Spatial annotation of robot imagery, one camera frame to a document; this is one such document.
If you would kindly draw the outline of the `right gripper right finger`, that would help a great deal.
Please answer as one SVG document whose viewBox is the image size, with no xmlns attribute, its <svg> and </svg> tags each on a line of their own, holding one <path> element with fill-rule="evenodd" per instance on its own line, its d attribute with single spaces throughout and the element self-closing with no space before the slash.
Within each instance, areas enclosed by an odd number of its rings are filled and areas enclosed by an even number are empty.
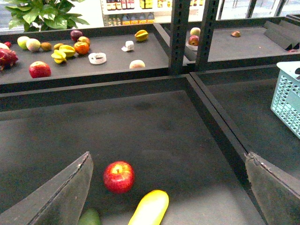
<svg viewBox="0 0 300 225">
<path fill-rule="evenodd" d="M 251 189 L 269 225 L 300 223 L 300 180 L 249 152 L 245 167 Z"/>
</svg>

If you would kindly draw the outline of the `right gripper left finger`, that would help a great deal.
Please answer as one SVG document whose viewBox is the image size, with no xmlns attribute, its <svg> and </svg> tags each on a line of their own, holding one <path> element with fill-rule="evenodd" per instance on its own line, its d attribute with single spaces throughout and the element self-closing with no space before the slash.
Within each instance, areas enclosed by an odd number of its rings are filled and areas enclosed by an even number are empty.
<svg viewBox="0 0 300 225">
<path fill-rule="evenodd" d="M 2 225 L 76 225 L 93 174 L 91 154 L 77 160 L 0 215 Z"/>
</svg>

